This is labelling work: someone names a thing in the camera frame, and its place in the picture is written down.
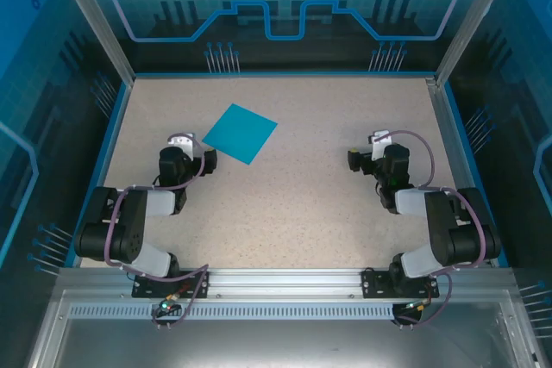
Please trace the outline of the blue square paper sheet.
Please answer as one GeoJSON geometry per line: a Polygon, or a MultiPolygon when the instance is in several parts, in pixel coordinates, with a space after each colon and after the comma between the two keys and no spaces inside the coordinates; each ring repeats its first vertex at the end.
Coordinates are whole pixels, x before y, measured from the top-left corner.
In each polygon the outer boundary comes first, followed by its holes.
{"type": "Polygon", "coordinates": [[[250,165],[277,126],[277,122],[232,103],[203,143],[250,165]]]}

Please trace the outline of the metal sheet panel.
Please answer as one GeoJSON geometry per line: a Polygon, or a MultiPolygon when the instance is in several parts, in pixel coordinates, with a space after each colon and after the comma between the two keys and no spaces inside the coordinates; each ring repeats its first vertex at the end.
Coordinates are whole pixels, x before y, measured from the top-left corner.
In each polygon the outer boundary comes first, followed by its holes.
{"type": "Polygon", "coordinates": [[[523,310],[451,303],[421,327],[368,320],[73,320],[51,303],[26,368],[552,368],[523,310]]]}

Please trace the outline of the aluminium side rail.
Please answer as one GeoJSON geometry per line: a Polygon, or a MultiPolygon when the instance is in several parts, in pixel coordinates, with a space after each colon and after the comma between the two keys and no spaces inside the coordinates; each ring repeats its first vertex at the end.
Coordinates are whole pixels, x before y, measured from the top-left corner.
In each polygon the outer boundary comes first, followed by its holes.
{"type": "Polygon", "coordinates": [[[486,205],[491,224],[494,225],[494,217],[449,83],[438,86],[433,77],[428,77],[426,84],[456,187],[478,189],[486,205]]]}

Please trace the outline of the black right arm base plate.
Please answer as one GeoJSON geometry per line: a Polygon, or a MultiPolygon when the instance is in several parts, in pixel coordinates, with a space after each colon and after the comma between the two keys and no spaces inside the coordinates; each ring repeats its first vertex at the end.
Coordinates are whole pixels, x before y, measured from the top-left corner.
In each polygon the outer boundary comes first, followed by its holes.
{"type": "Polygon", "coordinates": [[[430,278],[407,278],[389,270],[367,268],[361,273],[364,299],[433,299],[440,296],[438,284],[430,278]]]}

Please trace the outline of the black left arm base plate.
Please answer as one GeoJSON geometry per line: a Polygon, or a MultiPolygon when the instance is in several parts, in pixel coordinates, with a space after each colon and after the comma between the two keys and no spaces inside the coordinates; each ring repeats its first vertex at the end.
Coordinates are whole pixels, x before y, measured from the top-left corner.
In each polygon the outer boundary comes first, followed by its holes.
{"type": "Polygon", "coordinates": [[[145,277],[136,276],[131,296],[133,298],[165,298],[177,293],[180,299],[191,299],[198,286],[201,274],[198,273],[190,278],[178,282],[158,282],[145,277]]]}

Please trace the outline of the aluminium mounting rail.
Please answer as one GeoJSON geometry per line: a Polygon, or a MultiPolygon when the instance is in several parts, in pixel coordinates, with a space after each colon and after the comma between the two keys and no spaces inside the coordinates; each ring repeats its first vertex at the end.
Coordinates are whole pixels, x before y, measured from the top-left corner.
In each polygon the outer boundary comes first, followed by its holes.
{"type": "MultiPolygon", "coordinates": [[[[123,301],[131,281],[117,269],[60,271],[53,296],[74,302],[123,301]]],[[[509,268],[479,268],[452,274],[451,299],[458,303],[499,303],[520,298],[509,268]]],[[[206,299],[211,302],[359,302],[368,287],[360,269],[212,269],[206,299]]]]}

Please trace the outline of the aluminium frame post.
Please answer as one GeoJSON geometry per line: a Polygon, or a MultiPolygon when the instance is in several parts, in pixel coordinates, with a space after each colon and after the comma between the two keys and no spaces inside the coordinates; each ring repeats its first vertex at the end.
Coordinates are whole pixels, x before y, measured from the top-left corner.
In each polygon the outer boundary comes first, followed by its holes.
{"type": "Polygon", "coordinates": [[[132,87],[135,81],[135,72],[97,0],[75,0],[75,2],[115,67],[117,74],[127,86],[132,87]]]}
{"type": "Polygon", "coordinates": [[[442,89],[472,40],[494,0],[474,0],[436,71],[435,86],[442,89]]]}

